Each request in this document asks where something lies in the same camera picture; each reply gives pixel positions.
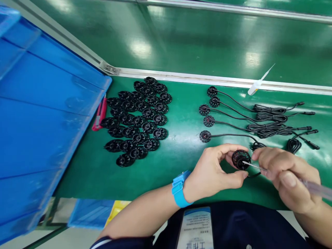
clear plastic pen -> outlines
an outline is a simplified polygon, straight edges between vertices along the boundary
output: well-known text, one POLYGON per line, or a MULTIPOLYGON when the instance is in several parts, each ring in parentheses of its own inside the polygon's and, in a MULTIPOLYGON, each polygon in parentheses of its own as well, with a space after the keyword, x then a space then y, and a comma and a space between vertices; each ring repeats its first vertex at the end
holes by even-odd
MULTIPOLYGON (((254 168, 258 168, 261 171, 267 172, 267 169, 264 169, 257 165, 247 163, 245 161, 243 161, 243 163, 248 164, 254 168)), ((325 199, 332 201, 332 189, 331 188, 325 187, 325 186, 317 184, 317 183, 309 182, 309 181, 306 181, 303 179, 299 179, 299 180, 306 186, 306 188, 309 190, 310 193, 312 193, 314 195, 319 195, 325 199)))

blue anti-static wrist strap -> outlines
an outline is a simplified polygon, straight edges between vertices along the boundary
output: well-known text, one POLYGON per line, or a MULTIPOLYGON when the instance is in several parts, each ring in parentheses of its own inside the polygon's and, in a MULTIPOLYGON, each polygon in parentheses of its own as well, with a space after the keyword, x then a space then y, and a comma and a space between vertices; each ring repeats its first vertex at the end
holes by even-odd
POLYGON ((173 179, 172 194, 174 196, 176 204, 180 208, 185 208, 186 206, 193 204, 193 202, 192 203, 187 202, 183 194, 183 184, 184 181, 187 179, 187 177, 190 175, 190 173, 191 172, 187 170, 173 179))

black circular connector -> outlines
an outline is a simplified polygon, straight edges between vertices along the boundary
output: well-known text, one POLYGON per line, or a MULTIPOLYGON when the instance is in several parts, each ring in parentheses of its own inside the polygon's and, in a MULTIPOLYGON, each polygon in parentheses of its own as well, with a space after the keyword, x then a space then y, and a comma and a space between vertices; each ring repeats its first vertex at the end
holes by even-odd
POLYGON ((211 133, 209 131, 202 131, 200 133, 200 140, 202 142, 210 142, 210 140, 211 140, 211 133))
POLYGON ((145 86, 145 83, 144 83, 144 82, 141 82, 141 81, 135 81, 135 82, 134 82, 134 88, 135 88, 135 90, 138 91, 138 92, 142 92, 144 86, 145 86))
POLYGON ((146 97, 146 99, 148 101, 148 104, 152 107, 155 106, 157 103, 160 103, 160 99, 155 95, 149 95, 146 97))
POLYGON ((217 88, 215 88, 214 86, 210 86, 207 90, 207 95, 209 97, 215 97, 217 96, 217 93, 218 93, 217 88))
POLYGON ((122 130, 122 135, 125 136, 126 138, 132 138, 135 134, 139 133, 139 129, 137 127, 133 127, 133 126, 128 126, 125 127, 122 130))
POLYGON ((251 163, 251 158, 245 150, 237 150, 232 155, 232 162, 237 169, 246 170, 249 165, 243 162, 251 163))
POLYGON ((158 81, 157 81, 155 78, 152 78, 152 77, 146 77, 146 78, 144 79, 144 81, 145 81, 145 83, 146 83, 147 85, 149 85, 149 86, 153 86, 153 85, 155 85, 155 84, 158 83, 158 81))
POLYGON ((211 127, 214 125, 214 117, 212 116, 206 116, 204 119, 203 119, 203 124, 206 126, 206 127, 211 127))
POLYGON ((122 152, 125 152, 125 153, 130 152, 133 147, 134 147, 134 143, 133 143, 133 140, 131 140, 131 139, 125 140, 119 144, 119 150, 122 152))
POLYGON ((122 102, 121 107, 124 108, 128 112, 135 112, 137 107, 135 106, 135 102, 127 99, 122 102))
POLYGON ((142 130, 146 133, 152 133, 153 130, 156 128, 157 128, 156 124, 152 122, 146 122, 142 124, 142 130))
POLYGON ((135 107, 137 108, 138 111, 143 112, 145 109, 150 108, 147 102, 145 101, 136 101, 135 102, 135 107))
POLYGON ((138 127, 138 128, 141 128, 142 124, 147 122, 148 120, 146 118, 144 118, 143 116, 136 116, 136 117, 133 117, 132 120, 131 120, 131 124, 134 126, 134 127, 138 127))
POLYGON ((133 159, 143 159, 148 155, 148 152, 142 147, 135 147, 130 151, 129 155, 133 159))
POLYGON ((134 101, 137 101, 137 100, 144 100, 145 96, 141 92, 133 91, 130 93, 130 98, 134 101))
POLYGON ((120 117, 119 117, 119 121, 124 124, 124 125, 131 125, 132 124, 132 119, 134 118, 135 116, 133 114, 122 114, 120 117))
POLYGON ((127 100, 127 99, 130 99, 130 92, 128 91, 121 91, 121 92, 118 92, 118 95, 119 95, 119 98, 121 100, 127 100))
POLYGON ((166 124, 167 117, 162 114, 157 114, 157 115, 153 116, 152 120, 156 125, 162 126, 162 125, 166 124))
POLYGON ((127 114, 127 111, 121 107, 112 107, 110 112, 115 118, 120 117, 122 114, 127 114))
POLYGON ((212 97, 210 99, 210 106, 213 108, 220 106, 220 99, 218 97, 212 97))
POLYGON ((161 93, 160 101, 163 102, 164 104, 169 104, 172 102, 172 96, 168 93, 161 93))
POLYGON ((113 139, 105 144, 104 148, 109 152, 119 152, 119 145, 123 142, 122 139, 113 139))
POLYGON ((157 112, 151 108, 147 108, 142 112, 142 116, 149 120, 152 120, 154 115, 157 115, 157 112))
POLYGON ((143 147, 147 151, 155 151, 159 148, 159 145, 160 145, 160 142, 158 139, 151 138, 144 142, 143 147))
POLYGON ((120 124, 120 122, 116 119, 116 118, 104 118, 101 122, 100 122, 100 126, 103 128, 111 128, 114 126, 118 126, 120 124))
POLYGON ((145 95, 145 96, 149 96, 149 95, 156 95, 156 92, 154 89, 150 88, 149 86, 144 86, 143 89, 142 89, 142 93, 145 95))
POLYGON ((206 116, 210 113, 210 107, 208 105, 201 105, 200 106, 200 115, 206 116))
POLYGON ((165 128, 157 128, 153 131, 152 135, 155 139, 164 140, 167 137, 168 132, 165 128))
POLYGON ((168 106, 163 104, 163 103, 157 103, 155 105, 155 110, 159 113, 159 114, 166 114, 168 112, 168 106))
POLYGON ((157 83, 154 85, 154 87, 157 93, 167 92, 167 87, 164 84, 157 83))
POLYGON ((122 131, 125 127, 124 126, 114 126, 108 129, 108 134, 115 138, 122 138, 123 134, 122 131))
POLYGON ((145 141, 149 140, 149 138, 149 134, 145 132, 140 132, 132 137, 132 141, 134 144, 138 145, 143 144, 145 141))
POLYGON ((135 159, 131 158, 127 154, 122 154, 117 158, 116 164, 121 167, 128 167, 131 166, 135 162, 135 159))
POLYGON ((108 98, 106 101, 109 107, 119 107, 122 104, 122 100, 119 98, 108 98))

hand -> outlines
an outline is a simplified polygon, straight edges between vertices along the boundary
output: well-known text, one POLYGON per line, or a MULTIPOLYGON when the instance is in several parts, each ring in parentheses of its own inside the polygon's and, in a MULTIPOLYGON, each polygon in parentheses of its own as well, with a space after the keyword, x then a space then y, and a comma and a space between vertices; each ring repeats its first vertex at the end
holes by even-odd
POLYGON ((259 166, 268 170, 262 174, 272 180, 280 198, 290 210, 310 214, 322 203, 322 198, 311 195, 298 179, 321 183, 318 170, 304 159, 282 149, 269 147, 256 149, 251 158, 258 160, 259 166))
POLYGON ((239 170, 226 174, 220 166, 220 162, 226 159, 234 167, 232 154, 236 150, 248 151, 246 147, 234 144, 223 144, 204 149, 194 171, 184 182, 183 193, 188 202, 212 196, 224 189, 242 187, 248 172, 239 170))

blue plastic crate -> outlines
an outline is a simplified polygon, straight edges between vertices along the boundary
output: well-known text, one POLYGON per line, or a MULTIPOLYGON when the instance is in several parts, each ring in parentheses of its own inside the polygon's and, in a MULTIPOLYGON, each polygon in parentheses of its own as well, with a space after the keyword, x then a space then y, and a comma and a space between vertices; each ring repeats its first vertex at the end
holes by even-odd
POLYGON ((0 245, 35 229, 111 81, 0 5, 0 245))
POLYGON ((114 201, 78 199, 68 222, 69 227, 102 230, 114 201))

